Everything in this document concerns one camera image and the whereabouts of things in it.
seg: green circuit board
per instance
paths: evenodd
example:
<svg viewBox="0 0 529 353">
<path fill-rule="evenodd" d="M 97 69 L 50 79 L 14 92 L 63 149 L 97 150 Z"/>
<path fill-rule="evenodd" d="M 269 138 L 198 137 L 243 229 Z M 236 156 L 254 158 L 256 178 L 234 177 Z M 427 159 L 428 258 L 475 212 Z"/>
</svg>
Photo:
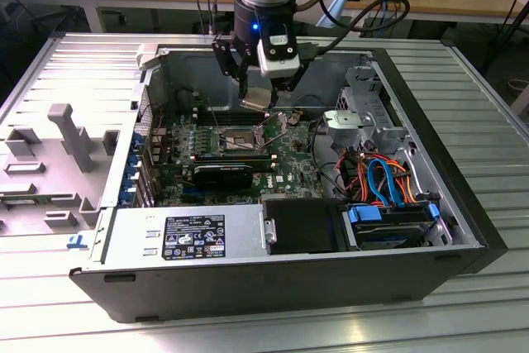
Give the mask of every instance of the green circuit board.
<svg viewBox="0 0 529 353">
<path fill-rule="evenodd" d="M 192 115 L 182 115 L 153 131 L 157 206 L 254 204 L 266 198 L 322 197 L 321 177 L 307 151 L 309 121 L 288 124 L 285 121 L 292 120 L 292 113 L 273 114 L 263 124 L 261 134 L 255 134 L 256 126 L 222 125 L 225 118 L 221 112 L 216 114 L 219 122 L 215 126 L 204 126 Z M 259 139 L 266 145 L 259 145 Z M 196 167 L 218 163 L 250 165 L 255 171 L 251 187 L 197 188 L 193 183 Z"/>
</svg>

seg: warning label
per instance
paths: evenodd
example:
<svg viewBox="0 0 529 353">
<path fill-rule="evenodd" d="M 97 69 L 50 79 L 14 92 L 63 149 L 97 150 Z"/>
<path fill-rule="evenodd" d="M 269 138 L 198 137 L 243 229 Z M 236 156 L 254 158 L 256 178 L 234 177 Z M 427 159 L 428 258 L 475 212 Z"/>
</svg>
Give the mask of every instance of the warning label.
<svg viewBox="0 0 529 353">
<path fill-rule="evenodd" d="M 226 256 L 223 215 L 165 218 L 165 260 L 194 260 Z"/>
</svg>

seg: motherboard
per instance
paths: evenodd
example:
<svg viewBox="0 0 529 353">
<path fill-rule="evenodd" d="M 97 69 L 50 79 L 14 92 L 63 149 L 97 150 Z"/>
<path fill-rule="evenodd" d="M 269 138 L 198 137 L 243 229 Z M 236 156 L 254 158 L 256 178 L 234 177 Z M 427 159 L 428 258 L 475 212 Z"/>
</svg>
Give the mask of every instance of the motherboard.
<svg viewBox="0 0 529 353">
<path fill-rule="evenodd" d="M 156 207 L 322 197 L 310 126 L 293 111 L 165 115 L 150 136 Z"/>
</svg>

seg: yellow wire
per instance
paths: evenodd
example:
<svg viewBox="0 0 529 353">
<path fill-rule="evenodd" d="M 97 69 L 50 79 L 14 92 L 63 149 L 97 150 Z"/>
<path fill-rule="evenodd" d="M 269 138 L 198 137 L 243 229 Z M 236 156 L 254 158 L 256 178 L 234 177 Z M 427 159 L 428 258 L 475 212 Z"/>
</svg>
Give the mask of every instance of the yellow wire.
<svg viewBox="0 0 529 353">
<path fill-rule="evenodd" d="M 412 200 L 412 202 L 416 203 L 417 200 L 415 200 L 415 198 L 413 197 L 412 188 L 410 187 L 410 177 L 407 177 L 406 180 L 407 180 L 407 191 L 409 193 L 410 200 Z"/>
</svg>

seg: blue cable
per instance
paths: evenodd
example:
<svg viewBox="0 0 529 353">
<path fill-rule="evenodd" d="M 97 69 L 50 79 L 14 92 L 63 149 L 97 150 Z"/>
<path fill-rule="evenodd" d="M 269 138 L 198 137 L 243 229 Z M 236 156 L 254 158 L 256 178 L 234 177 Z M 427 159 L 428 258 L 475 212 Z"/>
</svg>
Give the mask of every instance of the blue cable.
<svg viewBox="0 0 529 353">
<path fill-rule="evenodd" d="M 398 207 L 404 207 L 404 202 L 400 198 L 398 190 L 395 188 L 395 183 L 393 181 L 393 173 L 391 172 L 388 163 L 386 163 L 384 160 L 374 159 L 371 160 L 371 162 L 369 163 L 369 166 L 367 168 L 367 180 L 369 183 L 369 189 L 371 189 L 371 192 L 373 192 L 373 194 L 380 199 L 380 201 L 384 204 L 385 207 L 389 207 L 388 200 L 383 196 L 381 192 L 379 192 L 374 182 L 373 172 L 374 167 L 377 163 L 380 163 L 382 165 L 382 167 L 384 168 L 384 172 L 386 173 L 386 179 L 388 180 L 388 189 L 389 195 L 391 196 L 391 201 L 394 202 Z"/>
</svg>

